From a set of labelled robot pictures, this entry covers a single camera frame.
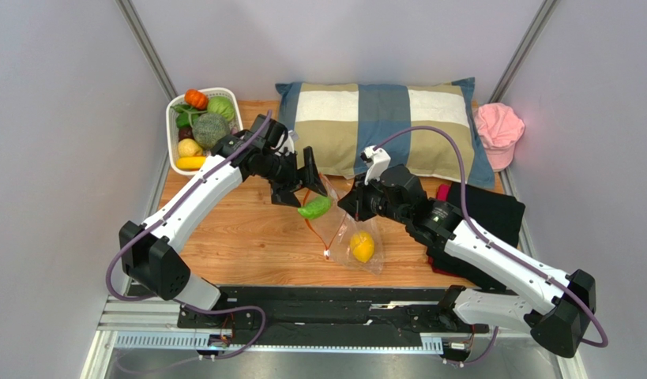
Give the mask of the green toy pepper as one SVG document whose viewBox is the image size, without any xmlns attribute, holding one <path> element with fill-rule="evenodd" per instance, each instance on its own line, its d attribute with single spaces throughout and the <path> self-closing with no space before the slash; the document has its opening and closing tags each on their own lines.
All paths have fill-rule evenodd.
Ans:
<svg viewBox="0 0 647 379">
<path fill-rule="evenodd" d="M 333 202 L 329 197 L 317 196 L 304 206 L 299 207 L 297 212 L 306 220 L 315 220 L 325 215 L 332 205 Z"/>
</svg>

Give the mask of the yellow toy banana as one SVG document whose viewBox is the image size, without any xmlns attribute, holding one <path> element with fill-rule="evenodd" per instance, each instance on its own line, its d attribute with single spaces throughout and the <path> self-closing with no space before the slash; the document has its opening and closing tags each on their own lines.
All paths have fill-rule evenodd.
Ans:
<svg viewBox="0 0 647 379">
<path fill-rule="evenodd" d="M 197 171 L 203 167 L 206 156 L 184 156 L 176 160 L 175 166 L 182 171 Z"/>
</svg>

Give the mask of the yellow toy lemon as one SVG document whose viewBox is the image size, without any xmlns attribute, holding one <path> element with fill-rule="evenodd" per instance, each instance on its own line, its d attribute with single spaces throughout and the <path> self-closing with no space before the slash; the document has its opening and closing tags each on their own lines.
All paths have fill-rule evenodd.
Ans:
<svg viewBox="0 0 647 379">
<path fill-rule="evenodd" d="M 374 239 L 369 232 L 358 231 L 352 235 L 349 249 L 357 261 L 367 263 L 374 256 Z"/>
</svg>

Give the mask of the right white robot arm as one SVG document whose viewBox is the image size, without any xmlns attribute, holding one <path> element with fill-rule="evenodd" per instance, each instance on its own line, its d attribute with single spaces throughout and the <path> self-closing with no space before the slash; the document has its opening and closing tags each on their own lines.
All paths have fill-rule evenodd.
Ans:
<svg viewBox="0 0 647 379">
<path fill-rule="evenodd" d="M 400 165 L 378 178 L 355 177 L 338 205 L 354 220 L 376 216 L 404 225 L 428 249 L 479 269 L 500 282 L 502 293 L 466 287 L 448 292 L 441 302 L 466 324 L 487 324 L 528 333 L 541 347 L 572 358 L 594 322 L 596 280 L 545 265 L 467 220 L 460 208 L 428 197 L 421 181 Z"/>
</svg>

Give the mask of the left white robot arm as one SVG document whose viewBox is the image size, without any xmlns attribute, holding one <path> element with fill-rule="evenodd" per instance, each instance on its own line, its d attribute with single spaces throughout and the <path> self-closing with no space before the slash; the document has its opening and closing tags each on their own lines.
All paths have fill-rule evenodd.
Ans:
<svg viewBox="0 0 647 379">
<path fill-rule="evenodd" d="M 250 129 L 222 137 L 187 184 L 141 223 L 127 222 L 119 232 L 121 246 L 110 266 L 145 287 L 149 296 L 175 301 L 201 312 L 214 311 L 221 291 L 191 272 L 180 252 L 200 222 L 250 176 L 265 179 L 275 205 L 300 207 L 297 191 L 306 188 L 326 196 L 312 148 L 303 150 L 304 165 L 288 128 L 260 114 Z"/>
</svg>

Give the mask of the clear zip bag orange zipper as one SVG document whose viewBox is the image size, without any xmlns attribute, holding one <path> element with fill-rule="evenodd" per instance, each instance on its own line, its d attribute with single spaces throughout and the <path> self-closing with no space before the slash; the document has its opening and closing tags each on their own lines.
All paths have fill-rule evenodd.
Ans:
<svg viewBox="0 0 647 379">
<path fill-rule="evenodd" d="M 320 178 L 333 205 L 325 215 L 315 220 L 304 221 L 309 230 L 322 242 L 324 258 L 345 268 L 380 274 L 385 263 L 385 251 L 376 221 L 357 221 L 350 217 L 337 205 L 344 191 L 337 189 L 326 176 L 321 175 Z M 317 196 L 321 195 L 308 190 L 303 198 L 303 206 Z M 374 256 L 367 263 L 357 261 L 349 249 L 350 239 L 358 231 L 367 231 L 374 239 Z"/>
</svg>

